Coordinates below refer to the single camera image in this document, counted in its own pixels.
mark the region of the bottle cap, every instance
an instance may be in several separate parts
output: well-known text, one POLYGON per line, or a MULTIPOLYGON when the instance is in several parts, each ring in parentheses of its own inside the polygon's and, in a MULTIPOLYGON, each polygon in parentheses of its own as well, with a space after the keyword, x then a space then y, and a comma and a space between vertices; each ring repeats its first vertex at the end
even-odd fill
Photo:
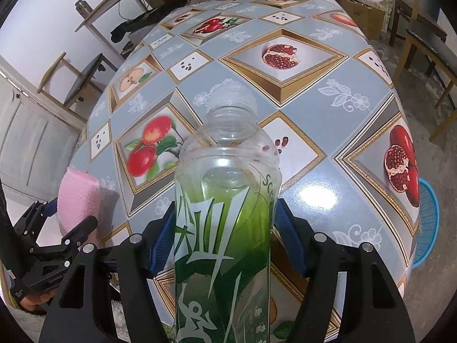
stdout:
POLYGON ((208 95, 206 113, 215 107, 232 105, 249 109, 257 115, 257 102, 252 90, 236 80, 225 79, 223 82, 214 85, 208 95))

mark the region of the clear plastic bottle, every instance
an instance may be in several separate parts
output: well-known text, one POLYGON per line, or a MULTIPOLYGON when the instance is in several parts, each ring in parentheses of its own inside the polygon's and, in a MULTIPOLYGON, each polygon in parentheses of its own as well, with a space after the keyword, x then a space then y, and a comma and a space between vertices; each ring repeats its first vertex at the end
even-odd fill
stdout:
POLYGON ((181 148, 178 342, 269 342, 270 231, 282 177, 277 148, 256 119, 249 88, 226 80, 181 148))

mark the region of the blue basket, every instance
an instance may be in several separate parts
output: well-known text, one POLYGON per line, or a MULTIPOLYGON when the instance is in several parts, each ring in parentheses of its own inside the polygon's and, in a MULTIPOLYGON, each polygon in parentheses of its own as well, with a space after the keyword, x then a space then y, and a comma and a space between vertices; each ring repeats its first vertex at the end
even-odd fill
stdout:
POLYGON ((419 178, 420 190, 420 233, 417 238, 416 254, 413 268, 420 265, 430 254, 438 235, 440 225, 440 208, 432 187, 422 178, 419 178))

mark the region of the door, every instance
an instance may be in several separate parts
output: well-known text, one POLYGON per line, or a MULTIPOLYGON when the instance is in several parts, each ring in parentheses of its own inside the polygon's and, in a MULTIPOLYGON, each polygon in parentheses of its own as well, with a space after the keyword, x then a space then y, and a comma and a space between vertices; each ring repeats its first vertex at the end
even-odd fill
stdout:
POLYGON ((0 176, 7 196, 57 197, 78 137, 76 129, 0 76, 0 176))

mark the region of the black chair seat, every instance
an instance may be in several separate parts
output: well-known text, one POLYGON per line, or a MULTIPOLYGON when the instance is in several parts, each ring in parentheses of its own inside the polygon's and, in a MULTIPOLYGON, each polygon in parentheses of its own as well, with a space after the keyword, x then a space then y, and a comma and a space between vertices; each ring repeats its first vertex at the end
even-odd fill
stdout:
POLYGON ((92 79, 92 76, 94 76, 95 71, 100 66, 102 60, 103 54, 99 54, 86 66, 86 68, 83 69, 81 74, 76 78, 75 83, 68 92, 67 97, 63 101, 64 107, 73 102, 81 89, 84 88, 84 86, 86 86, 86 84, 92 79))
POLYGON ((430 28, 417 20, 411 20, 406 32, 435 54, 457 76, 457 56, 430 28))

